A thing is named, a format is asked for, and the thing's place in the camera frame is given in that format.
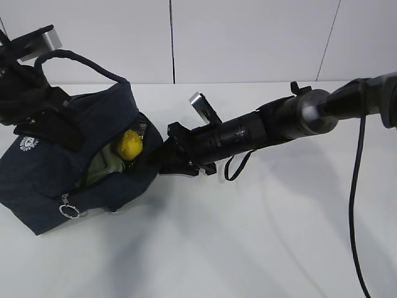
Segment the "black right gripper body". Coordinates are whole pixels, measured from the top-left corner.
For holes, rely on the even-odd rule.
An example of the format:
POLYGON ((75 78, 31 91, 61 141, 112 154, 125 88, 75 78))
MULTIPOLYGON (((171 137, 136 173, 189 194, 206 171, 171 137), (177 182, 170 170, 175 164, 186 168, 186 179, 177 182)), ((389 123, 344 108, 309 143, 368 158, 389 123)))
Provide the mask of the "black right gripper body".
POLYGON ((169 138, 173 138, 176 143, 176 157, 168 164, 190 164, 204 170, 205 174, 210 176, 216 174, 216 165, 212 163, 202 163, 197 161, 194 154, 194 139, 192 137, 192 131, 185 128, 179 122, 174 122, 168 125, 167 134, 169 138))

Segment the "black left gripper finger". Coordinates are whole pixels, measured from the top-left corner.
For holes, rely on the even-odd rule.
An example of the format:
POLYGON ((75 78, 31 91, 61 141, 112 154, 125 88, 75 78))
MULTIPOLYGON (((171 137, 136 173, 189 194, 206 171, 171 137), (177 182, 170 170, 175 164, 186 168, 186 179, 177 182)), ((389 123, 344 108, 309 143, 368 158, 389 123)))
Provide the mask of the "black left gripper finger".
POLYGON ((79 151, 86 141, 80 126, 59 112, 43 113, 43 139, 71 151, 79 151))

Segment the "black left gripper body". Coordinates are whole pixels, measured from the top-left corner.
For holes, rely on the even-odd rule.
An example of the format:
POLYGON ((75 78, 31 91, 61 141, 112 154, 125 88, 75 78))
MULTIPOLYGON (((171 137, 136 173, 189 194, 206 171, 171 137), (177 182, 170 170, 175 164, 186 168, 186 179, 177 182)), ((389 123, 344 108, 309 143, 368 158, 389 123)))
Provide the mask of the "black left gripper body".
POLYGON ((72 96, 60 87, 13 87, 12 126, 15 130, 43 130, 45 111, 59 112, 77 123, 72 102, 72 96))

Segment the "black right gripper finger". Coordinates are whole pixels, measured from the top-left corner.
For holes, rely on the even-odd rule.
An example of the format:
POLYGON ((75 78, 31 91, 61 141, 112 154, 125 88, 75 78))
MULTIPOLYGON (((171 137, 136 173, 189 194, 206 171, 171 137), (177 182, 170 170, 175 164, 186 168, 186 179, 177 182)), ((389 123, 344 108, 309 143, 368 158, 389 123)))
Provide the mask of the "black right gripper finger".
POLYGON ((161 146, 148 155, 150 165, 163 165, 171 163, 176 157, 176 143, 173 138, 168 138, 161 146))
POLYGON ((159 167, 159 174, 171 175, 178 174, 190 177, 196 177, 199 175, 198 168, 190 164, 161 164, 159 167))

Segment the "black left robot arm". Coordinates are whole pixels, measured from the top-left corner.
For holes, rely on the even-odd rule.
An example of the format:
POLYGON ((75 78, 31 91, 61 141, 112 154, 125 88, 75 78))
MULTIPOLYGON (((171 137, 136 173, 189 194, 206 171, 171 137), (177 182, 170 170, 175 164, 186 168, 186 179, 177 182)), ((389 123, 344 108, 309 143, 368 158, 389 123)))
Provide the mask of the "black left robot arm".
POLYGON ((35 68, 1 62, 1 125, 13 126, 16 135, 79 151, 86 137, 71 102, 68 93, 51 86, 35 68))

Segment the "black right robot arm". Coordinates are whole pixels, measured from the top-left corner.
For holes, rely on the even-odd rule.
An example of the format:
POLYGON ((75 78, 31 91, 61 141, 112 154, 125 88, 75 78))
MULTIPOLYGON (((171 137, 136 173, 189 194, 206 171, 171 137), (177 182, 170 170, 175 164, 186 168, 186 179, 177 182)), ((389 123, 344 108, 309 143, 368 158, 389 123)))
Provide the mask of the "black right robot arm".
POLYGON ((254 152, 329 133, 342 120, 378 114, 385 128, 396 127, 396 73, 356 78, 332 93, 292 81, 290 92, 225 122, 202 93, 195 93, 190 104, 206 124, 194 129, 169 124, 167 140, 148 159, 161 174, 187 176, 200 170, 215 174, 217 161, 226 160, 224 175, 233 181, 254 152))

